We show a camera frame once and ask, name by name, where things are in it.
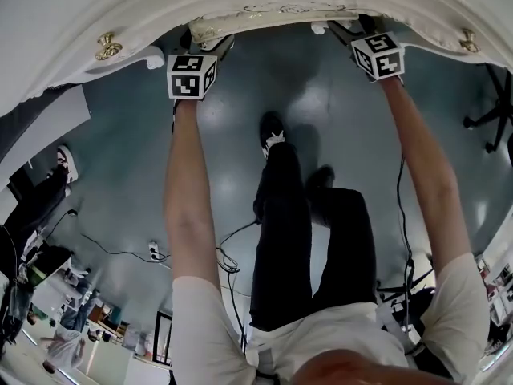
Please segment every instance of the fiducial marker cube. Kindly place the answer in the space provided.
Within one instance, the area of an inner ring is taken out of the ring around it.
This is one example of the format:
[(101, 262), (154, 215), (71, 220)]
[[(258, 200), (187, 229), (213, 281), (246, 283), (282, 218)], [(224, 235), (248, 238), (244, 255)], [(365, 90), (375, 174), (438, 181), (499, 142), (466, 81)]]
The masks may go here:
[(404, 73), (404, 47), (394, 33), (361, 38), (351, 45), (357, 65), (376, 80)]
[(168, 91), (170, 99), (203, 99), (216, 80), (215, 55), (170, 55)]

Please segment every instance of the power strip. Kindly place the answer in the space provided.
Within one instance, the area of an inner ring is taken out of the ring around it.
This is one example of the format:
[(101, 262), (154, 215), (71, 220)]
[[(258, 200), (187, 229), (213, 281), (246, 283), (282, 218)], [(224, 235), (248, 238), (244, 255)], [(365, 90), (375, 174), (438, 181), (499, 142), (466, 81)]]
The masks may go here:
[(147, 247), (150, 249), (150, 258), (152, 261), (159, 261), (161, 258), (159, 253), (159, 245), (155, 241), (150, 241)]

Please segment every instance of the black pants leg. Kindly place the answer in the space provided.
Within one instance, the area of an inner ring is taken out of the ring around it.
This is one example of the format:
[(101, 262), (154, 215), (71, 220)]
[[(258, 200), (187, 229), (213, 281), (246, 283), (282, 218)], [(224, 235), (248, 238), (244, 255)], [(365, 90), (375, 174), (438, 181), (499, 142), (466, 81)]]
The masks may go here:
[[(7, 218), (4, 226), (9, 232), (10, 239), (16, 248), (19, 264), (26, 242), (30, 235), (53, 213), (55, 208), (66, 196), (67, 172), (63, 167), (57, 167), (55, 172), (46, 180), (34, 187), (29, 195), (25, 196)], [(0, 261), (6, 267), (13, 269), (14, 251), (5, 230), (2, 230), (2, 240), (6, 240), (3, 250), (6, 255)]]
[(292, 145), (274, 145), (253, 208), (261, 222), (250, 314), (271, 331), (310, 312), (312, 223), (301, 170)]
[(313, 312), (355, 302), (376, 302), (376, 253), (363, 196), (351, 189), (320, 188), (310, 197), (315, 217), (331, 228), (328, 259)]

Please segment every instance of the brass knob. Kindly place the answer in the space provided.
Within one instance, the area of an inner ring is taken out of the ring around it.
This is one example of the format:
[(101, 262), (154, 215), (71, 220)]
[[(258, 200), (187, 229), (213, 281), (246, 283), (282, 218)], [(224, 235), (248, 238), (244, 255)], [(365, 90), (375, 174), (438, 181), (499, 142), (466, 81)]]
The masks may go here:
[(462, 32), (465, 36), (465, 39), (459, 40), (459, 44), (461, 45), (461, 47), (463, 47), (470, 53), (479, 53), (481, 49), (476, 43), (474, 43), (475, 32), (469, 29), (462, 29)]
[(103, 46), (103, 50), (100, 50), (96, 53), (95, 57), (97, 60), (107, 60), (110, 57), (117, 55), (123, 49), (121, 44), (112, 42), (113, 38), (114, 33), (111, 31), (99, 36), (98, 44)]

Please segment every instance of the floor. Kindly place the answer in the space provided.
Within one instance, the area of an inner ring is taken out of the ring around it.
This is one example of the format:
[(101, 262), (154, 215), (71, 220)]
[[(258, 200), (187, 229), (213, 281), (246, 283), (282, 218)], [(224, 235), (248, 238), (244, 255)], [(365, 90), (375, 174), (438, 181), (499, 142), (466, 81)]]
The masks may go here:
[[(169, 52), (176, 41), (171, 33), (160, 44)], [(486, 70), (408, 48), (404, 80), (454, 165), (473, 250), (481, 252), (513, 202), (513, 170), (504, 144), (495, 154), (483, 151), (495, 124), (467, 131), (461, 123), (465, 115), (476, 118), (494, 105)], [(155, 240), (167, 252), (162, 194), (172, 104), (165, 67), (149, 71), (137, 63), (84, 85), (84, 91), (92, 118), (62, 139), (74, 153), (80, 178), (50, 225), (69, 208), (79, 216), (65, 218), (53, 237), (95, 271), (103, 297), (123, 308), (123, 319), (150, 329), (157, 309), (171, 309), (168, 269), (132, 256), (106, 255), (80, 233), (110, 251), (147, 253), (148, 242)], [(384, 95), (331, 34), (315, 35), (309, 25), (238, 35), (200, 105), (218, 240), (253, 219), (252, 199), (265, 164), (258, 122), (268, 110), (279, 111), (290, 127), (304, 176), (318, 164), (331, 164), (337, 187), (362, 192), (376, 241), (378, 277), (401, 283), (405, 249), (395, 191), (401, 150)], [(34, 170), (28, 171), (33, 180), (43, 178), (54, 158), (55, 144), (32, 160)], [(428, 252), (407, 170), (402, 199), (410, 244), (418, 253)], [(246, 294), (259, 232), (253, 226), (225, 245), (241, 268), (236, 289)], [(314, 226), (314, 289), (328, 239), (326, 229)], [(341, 264), (341, 269), (349, 266), (361, 265)]]

